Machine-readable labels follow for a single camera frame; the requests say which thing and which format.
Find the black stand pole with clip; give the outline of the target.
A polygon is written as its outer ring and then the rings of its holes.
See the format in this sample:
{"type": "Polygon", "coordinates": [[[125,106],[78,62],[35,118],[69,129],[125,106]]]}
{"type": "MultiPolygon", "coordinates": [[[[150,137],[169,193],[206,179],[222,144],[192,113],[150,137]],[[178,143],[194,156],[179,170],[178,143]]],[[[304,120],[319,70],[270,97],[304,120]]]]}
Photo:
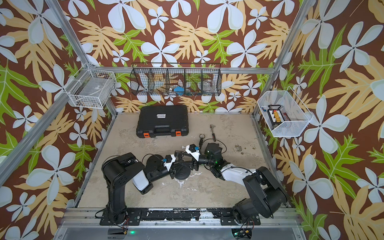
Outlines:
{"type": "Polygon", "coordinates": [[[186,154],[187,153],[185,151],[175,151],[174,156],[176,158],[176,161],[183,162],[186,154]]]}

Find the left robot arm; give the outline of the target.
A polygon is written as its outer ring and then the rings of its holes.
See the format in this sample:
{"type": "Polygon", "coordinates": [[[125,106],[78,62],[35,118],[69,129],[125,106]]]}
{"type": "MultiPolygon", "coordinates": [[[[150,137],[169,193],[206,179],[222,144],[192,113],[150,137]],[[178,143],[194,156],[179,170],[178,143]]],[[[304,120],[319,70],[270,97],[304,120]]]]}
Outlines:
{"type": "Polygon", "coordinates": [[[100,225],[122,225],[126,222],[127,205],[125,190],[128,182],[143,195],[153,188],[153,182],[170,176],[175,163],[175,155],[151,155],[146,164],[140,162],[132,153],[107,160],[102,165],[102,172],[107,183],[108,203],[103,210],[100,225]]]}

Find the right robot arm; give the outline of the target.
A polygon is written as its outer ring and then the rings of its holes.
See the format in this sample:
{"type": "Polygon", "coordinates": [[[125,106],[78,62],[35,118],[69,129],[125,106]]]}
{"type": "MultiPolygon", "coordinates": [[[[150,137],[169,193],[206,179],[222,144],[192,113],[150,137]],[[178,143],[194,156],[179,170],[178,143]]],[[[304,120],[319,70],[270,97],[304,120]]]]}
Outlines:
{"type": "Polygon", "coordinates": [[[237,183],[247,190],[248,198],[232,207],[232,214],[237,223],[256,222],[259,216],[272,218],[274,213],[288,202],[288,193],[266,167],[248,169],[235,166],[222,157],[222,148],[216,143],[207,145],[202,155],[194,144],[186,147],[187,155],[198,166],[207,166],[218,179],[237,183]]]}

